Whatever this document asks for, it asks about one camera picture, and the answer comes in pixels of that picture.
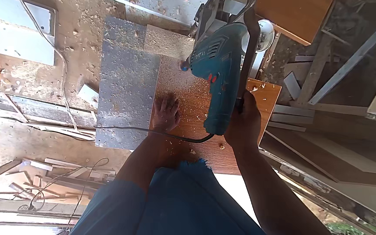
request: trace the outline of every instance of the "person's left hand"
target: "person's left hand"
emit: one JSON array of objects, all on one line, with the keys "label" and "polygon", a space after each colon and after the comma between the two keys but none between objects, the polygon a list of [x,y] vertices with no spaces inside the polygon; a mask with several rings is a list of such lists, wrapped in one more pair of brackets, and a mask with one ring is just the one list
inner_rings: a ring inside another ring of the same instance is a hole
[{"label": "person's left hand", "polygon": [[168,132],[178,126],[181,116],[179,100],[172,95],[166,95],[154,100],[153,129]]}]

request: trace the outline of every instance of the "blue shirt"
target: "blue shirt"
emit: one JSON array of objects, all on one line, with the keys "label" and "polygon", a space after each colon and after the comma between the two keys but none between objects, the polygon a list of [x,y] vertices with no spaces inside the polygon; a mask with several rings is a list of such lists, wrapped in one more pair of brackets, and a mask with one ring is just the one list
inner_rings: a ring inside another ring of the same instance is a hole
[{"label": "blue shirt", "polygon": [[70,233],[91,234],[265,233],[199,161],[159,168],[147,195],[129,181],[114,180],[99,189]]}]

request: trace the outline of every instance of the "black electric cable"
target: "black electric cable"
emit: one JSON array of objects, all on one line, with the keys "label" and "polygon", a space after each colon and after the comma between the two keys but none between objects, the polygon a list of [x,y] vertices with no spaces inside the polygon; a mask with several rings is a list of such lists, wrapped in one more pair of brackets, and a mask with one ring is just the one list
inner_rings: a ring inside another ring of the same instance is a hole
[{"label": "black electric cable", "polygon": [[122,129],[122,130],[146,131],[146,132],[152,132],[152,133],[156,133],[156,134],[165,135],[165,136],[168,136],[168,137],[172,137],[172,138],[175,138],[175,139],[178,139],[178,140],[187,141],[187,142],[191,142],[191,143],[202,143],[202,142],[205,142],[205,141],[211,139],[214,136],[214,134],[209,134],[208,136],[206,136],[202,139],[196,140],[196,139],[185,138],[185,137],[181,137],[181,136],[174,136],[174,135],[171,135],[171,134],[168,134],[168,133],[165,133],[165,132],[140,128],[140,127],[96,126],[95,128],[97,128],[97,129],[105,128],[105,129]]}]

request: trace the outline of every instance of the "teal power drill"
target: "teal power drill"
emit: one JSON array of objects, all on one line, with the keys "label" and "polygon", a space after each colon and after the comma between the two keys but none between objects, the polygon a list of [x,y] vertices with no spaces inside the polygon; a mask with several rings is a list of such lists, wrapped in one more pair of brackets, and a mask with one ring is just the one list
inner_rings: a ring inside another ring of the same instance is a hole
[{"label": "teal power drill", "polygon": [[240,83],[242,37],[247,27],[232,23],[200,41],[181,69],[210,82],[211,102],[204,127],[210,134],[223,135],[237,102]]}]

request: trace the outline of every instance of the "white cable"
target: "white cable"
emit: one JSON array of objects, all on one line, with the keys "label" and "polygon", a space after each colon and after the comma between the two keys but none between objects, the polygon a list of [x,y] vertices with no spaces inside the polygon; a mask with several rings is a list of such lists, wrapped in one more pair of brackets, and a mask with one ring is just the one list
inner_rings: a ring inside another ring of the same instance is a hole
[{"label": "white cable", "polygon": [[63,55],[60,53],[60,51],[58,49],[56,49],[55,45],[53,45],[46,37],[45,35],[43,34],[43,32],[41,31],[39,25],[37,24],[37,21],[34,19],[34,16],[31,14],[29,8],[25,5],[24,1],[23,0],[19,0],[21,2],[21,4],[23,5],[23,8],[24,10],[27,12],[27,14],[29,15],[30,19],[33,21],[34,23],[34,26],[37,28],[37,30],[39,31],[40,35],[53,47],[53,49],[55,50],[55,52],[60,56],[60,58],[62,59],[62,80],[60,81],[60,86],[61,86],[61,90],[62,90],[62,96],[63,96],[63,100],[65,102],[65,107],[66,107],[66,111],[70,117],[70,120],[72,121],[72,125],[74,126],[74,129],[76,131],[78,131],[78,127],[76,125],[76,122],[75,122],[75,119],[74,117],[72,116],[72,113],[71,113],[71,108],[69,107],[69,103],[68,103],[68,100],[66,99],[66,94],[65,94],[65,80],[66,80],[66,72],[68,70],[68,66],[67,66],[67,63],[66,63],[66,60],[65,60],[65,57],[63,57]]}]

